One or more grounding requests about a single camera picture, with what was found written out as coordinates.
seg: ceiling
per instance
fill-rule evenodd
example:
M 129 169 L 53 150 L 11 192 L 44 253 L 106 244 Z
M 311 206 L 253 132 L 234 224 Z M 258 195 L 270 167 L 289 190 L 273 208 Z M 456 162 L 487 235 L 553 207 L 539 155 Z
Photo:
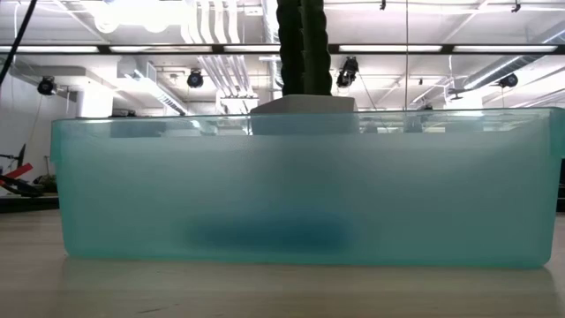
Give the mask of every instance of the ceiling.
M 21 23 L 26 11 L 26 1 L 17 11 Z M 165 31 L 154 34 L 141 25 L 121 25 L 111 34 L 96 30 L 94 17 L 84 12 L 100 1 L 67 1 L 64 5 L 72 15 L 64 12 L 60 5 L 50 0 L 40 0 L 24 37 L 24 44 L 155 44 L 184 43 L 177 21 L 184 18 L 184 2 L 169 0 L 166 20 L 171 25 Z M 265 42 L 266 36 L 260 0 L 239 0 L 238 33 L 242 42 Z M 489 0 L 410 0 L 408 14 L 404 1 L 387 1 L 386 10 L 380 11 L 380 1 L 327 0 L 325 12 L 328 17 L 330 43 L 535 43 L 536 36 L 562 22 L 565 11 L 563 1 L 521 1 L 522 10 L 511 13 L 514 1 Z M 11 43 L 14 38 L 14 10 L 17 1 L 3 0 L 0 3 L 0 42 Z M 95 73 L 112 87 L 117 87 L 119 97 L 115 107 L 136 110 L 158 110 L 161 104 L 150 94 L 128 85 L 127 80 L 117 76 L 118 56 L 22 56 L 18 63 L 40 66 L 82 66 Z M 158 80 L 187 107 L 196 106 L 198 112 L 214 113 L 216 88 L 205 77 L 201 88 L 189 88 L 186 79 L 192 68 L 199 68 L 196 56 L 140 56 L 138 64 L 151 62 L 159 72 Z M 336 76 L 345 56 L 332 56 L 331 73 Z M 477 72 L 500 56 L 453 56 L 451 70 L 449 56 L 358 56 L 359 75 L 349 89 L 337 90 L 334 95 L 355 97 L 361 110 L 398 110 L 434 85 L 446 85 L 450 76 L 462 78 Z M 253 91 L 260 103 L 272 98 L 268 62 L 258 56 L 245 56 Z M 561 68 L 564 56 L 550 56 L 526 65 L 516 71 L 518 86 L 506 88 L 482 87 L 473 91 L 479 95 L 486 108 L 512 107 L 551 94 L 562 89 L 565 80 Z M 430 94 L 434 108 L 444 107 L 442 87 Z M 551 106 L 561 106 L 561 99 L 552 100 Z

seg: wooden table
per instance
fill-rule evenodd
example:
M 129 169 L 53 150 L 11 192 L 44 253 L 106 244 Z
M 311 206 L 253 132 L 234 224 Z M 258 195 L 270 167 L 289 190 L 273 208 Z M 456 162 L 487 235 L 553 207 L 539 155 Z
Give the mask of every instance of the wooden table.
M 0 215 L 0 317 L 562 317 L 565 217 L 545 269 L 87 261 L 57 211 Z

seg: translucent plastic bin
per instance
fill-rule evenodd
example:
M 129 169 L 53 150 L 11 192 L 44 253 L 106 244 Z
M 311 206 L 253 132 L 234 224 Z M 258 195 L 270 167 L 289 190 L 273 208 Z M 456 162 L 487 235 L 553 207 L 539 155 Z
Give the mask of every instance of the translucent plastic bin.
M 560 109 L 60 120 L 71 256 L 531 268 Z

